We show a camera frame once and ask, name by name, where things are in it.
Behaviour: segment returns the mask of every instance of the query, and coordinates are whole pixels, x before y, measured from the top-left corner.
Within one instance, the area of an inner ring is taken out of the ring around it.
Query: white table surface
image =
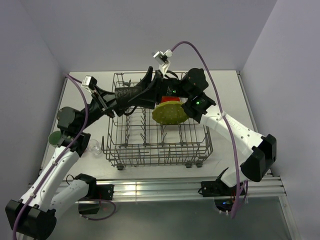
[[[126,71],[104,71],[104,72],[71,72],[70,75],[83,80],[86,75],[94,76],[97,85],[106,90],[111,91],[114,73],[125,73]],[[213,80],[217,86],[221,99],[223,110],[233,116],[239,122],[250,129],[253,124],[246,105],[246,101],[241,89],[241,85],[236,71],[210,71]],[[210,79],[206,76],[209,87],[205,93],[216,101],[213,87]],[[84,94],[88,103],[91,101],[90,93],[84,90]],[[65,89],[62,92],[62,100],[58,108],[72,107],[78,110],[84,108],[83,100],[72,82],[67,81]],[[91,134],[91,139],[98,140],[101,143],[102,136],[107,135],[108,117],[103,116],[94,124],[85,129],[85,133]],[[54,130],[57,131],[57,121],[54,124]],[[97,179],[120,180],[120,179],[155,179],[155,178],[185,178],[185,177],[217,177],[225,168],[234,165],[233,149],[230,142],[222,136],[210,130],[213,153],[203,163],[202,168],[186,168],[184,165],[167,165],[167,166],[128,166],[123,171],[117,170],[111,166],[106,160],[106,156],[102,153],[99,157],[94,157],[91,153],[85,152],[76,164],[69,170],[68,174],[76,176],[80,173],[91,175]],[[42,166],[46,166],[51,159],[54,148],[49,145],[44,155]]]

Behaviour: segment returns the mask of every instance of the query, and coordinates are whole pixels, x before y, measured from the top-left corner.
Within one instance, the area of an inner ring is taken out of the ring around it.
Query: black mount bracket
[[[112,200],[114,196],[114,188],[113,184],[102,184],[96,185],[94,194],[89,198],[83,198],[83,201],[88,201],[90,199],[102,199],[102,200]],[[92,203],[80,203],[78,205],[78,211],[81,215],[94,215],[97,214],[100,209],[100,202],[92,202]]]
[[[204,198],[207,197],[226,197],[231,196],[236,193],[237,186],[228,187],[224,182],[221,181],[222,175],[225,173],[226,168],[215,181],[202,181],[201,188],[199,189],[199,194]],[[240,193],[241,196],[245,195],[245,190],[243,189]]]

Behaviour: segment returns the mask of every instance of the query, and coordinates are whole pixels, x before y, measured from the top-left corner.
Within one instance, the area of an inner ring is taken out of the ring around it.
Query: wire dish rack
[[[182,78],[185,72],[176,74]],[[112,91],[134,86],[144,75],[145,72],[115,73]],[[106,141],[102,137],[101,149],[111,165],[118,170],[152,165],[202,167],[213,152],[209,128],[191,118],[177,125],[161,125],[152,119],[152,111],[137,107],[132,115],[109,118],[108,134]]]

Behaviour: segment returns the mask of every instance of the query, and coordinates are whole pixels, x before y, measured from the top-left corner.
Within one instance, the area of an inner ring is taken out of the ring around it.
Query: yellow-green plate
[[[180,101],[160,103],[152,112],[152,119],[158,124],[175,125],[186,121],[189,117],[181,107]]]

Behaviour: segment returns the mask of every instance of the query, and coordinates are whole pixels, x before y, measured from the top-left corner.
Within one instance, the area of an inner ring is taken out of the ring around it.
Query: white wall
[[[241,70],[276,0],[21,0],[69,71],[146,70],[153,51],[194,43],[211,69]],[[172,69],[201,66],[182,46]]]
[[[0,32],[0,238],[12,239],[5,206],[37,177],[63,78],[18,0],[1,1]]]
[[[278,0],[242,71],[259,130],[278,141],[299,231],[320,237],[320,1]]]

